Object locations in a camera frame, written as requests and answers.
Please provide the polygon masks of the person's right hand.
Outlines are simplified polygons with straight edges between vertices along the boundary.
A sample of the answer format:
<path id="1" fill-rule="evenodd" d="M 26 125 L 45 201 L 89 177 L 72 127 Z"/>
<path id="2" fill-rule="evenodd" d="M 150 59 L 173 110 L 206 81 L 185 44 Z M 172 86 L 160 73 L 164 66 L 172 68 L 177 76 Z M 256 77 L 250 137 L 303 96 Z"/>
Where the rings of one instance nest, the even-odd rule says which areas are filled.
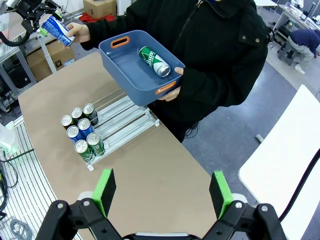
<path id="1" fill-rule="evenodd" d="M 66 28 L 68 29 L 66 36 L 74 37 L 73 41 L 76 43 L 88 42 L 91 39 L 89 28 L 85 24 L 72 22 Z"/>

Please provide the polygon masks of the person's left hand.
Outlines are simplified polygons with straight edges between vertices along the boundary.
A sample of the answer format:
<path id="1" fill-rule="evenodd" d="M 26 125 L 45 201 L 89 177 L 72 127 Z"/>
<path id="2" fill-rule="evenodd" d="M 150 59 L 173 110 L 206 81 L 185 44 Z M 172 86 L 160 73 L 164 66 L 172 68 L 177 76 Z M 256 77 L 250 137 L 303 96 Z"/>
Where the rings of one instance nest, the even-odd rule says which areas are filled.
<path id="1" fill-rule="evenodd" d="M 181 67 L 175 67 L 174 71 L 176 73 L 178 73 L 179 75 L 183 75 L 184 74 L 184 69 L 181 68 Z M 172 101 L 179 95 L 180 90 L 181 90 L 181 87 L 179 86 L 179 87 L 175 88 L 174 90 L 170 91 L 169 93 L 165 94 L 164 96 L 162 96 L 158 100 L 166 101 L 166 102 Z"/>

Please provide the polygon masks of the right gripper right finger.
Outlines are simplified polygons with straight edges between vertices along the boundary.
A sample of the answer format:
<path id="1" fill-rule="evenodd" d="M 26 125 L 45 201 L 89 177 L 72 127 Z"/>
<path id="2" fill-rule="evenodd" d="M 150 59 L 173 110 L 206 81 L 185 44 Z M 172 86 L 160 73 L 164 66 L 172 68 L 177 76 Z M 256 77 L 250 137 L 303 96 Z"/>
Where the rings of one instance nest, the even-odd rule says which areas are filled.
<path id="1" fill-rule="evenodd" d="M 212 173 L 209 192 L 217 221 L 204 240 L 230 240 L 234 233 L 246 233 L 249 240 L 285 240 L 287 237 L 271 204 L 256 207 L 236 200 L 222 171 Z"/>

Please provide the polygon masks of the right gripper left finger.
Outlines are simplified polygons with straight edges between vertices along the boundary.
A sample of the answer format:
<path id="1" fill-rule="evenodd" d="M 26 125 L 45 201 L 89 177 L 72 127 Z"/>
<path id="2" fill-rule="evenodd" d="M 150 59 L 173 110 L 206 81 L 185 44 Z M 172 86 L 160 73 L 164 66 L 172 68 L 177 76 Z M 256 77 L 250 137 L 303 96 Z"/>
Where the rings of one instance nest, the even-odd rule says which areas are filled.
<path id="1" fill-rule="evenodd" d="M 88 229 L 95 240 L 121 240 L 108 220 L 116 191 L 113 169 L 104 169 L 91 195 L 68 204 L 55 200 L 49 206 L 37 233 L 37 240 L 72 240 L 78 230 Z"/>

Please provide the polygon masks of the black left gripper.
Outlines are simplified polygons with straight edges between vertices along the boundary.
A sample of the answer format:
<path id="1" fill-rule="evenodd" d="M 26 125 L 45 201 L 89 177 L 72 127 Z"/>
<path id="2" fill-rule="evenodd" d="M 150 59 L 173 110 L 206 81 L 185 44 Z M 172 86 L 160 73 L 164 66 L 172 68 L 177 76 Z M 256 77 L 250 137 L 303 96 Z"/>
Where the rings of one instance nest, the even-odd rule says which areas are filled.
<path id="1" fill-rule="evenodd" d="M 33 33 L 47 36 L 48 32 L 40 25 L 44 15 L 53 15 L 57 20 L 63 18 L 58 11 L 58 9 L 62 10 L 62 7 L 53 0 L 20 0 L 14 7 L 23 18 L 21 25 L 25 29 L 24 37 L 30 37 Z"/>

